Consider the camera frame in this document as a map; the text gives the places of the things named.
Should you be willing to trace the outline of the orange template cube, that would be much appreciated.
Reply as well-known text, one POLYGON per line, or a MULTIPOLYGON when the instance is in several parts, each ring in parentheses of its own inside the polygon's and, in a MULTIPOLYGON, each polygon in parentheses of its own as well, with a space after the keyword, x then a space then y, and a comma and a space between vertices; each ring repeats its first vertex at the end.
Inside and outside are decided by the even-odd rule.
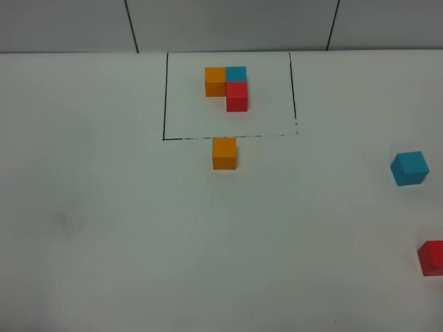
POLYGON ((226 68, 205 67, 205 93, 206 97, 226 96, 226 68))

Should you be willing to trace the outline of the red template cube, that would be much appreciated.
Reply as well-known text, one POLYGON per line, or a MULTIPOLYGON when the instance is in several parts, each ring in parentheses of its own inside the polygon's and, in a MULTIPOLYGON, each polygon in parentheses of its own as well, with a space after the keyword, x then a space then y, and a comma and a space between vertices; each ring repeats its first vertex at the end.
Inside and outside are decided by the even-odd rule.
POLYGON ((248 111, 248 82, 226 83, 226 111, 248 111))

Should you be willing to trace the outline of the blue template cube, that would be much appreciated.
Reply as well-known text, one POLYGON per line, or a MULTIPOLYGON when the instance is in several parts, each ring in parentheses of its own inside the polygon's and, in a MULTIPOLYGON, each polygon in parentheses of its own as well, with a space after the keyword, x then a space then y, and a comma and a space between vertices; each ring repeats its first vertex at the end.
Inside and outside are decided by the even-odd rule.
POLYGON ((227 66, 226 67, 227 82, 246 82, 247 72, 245 66, 227 66))

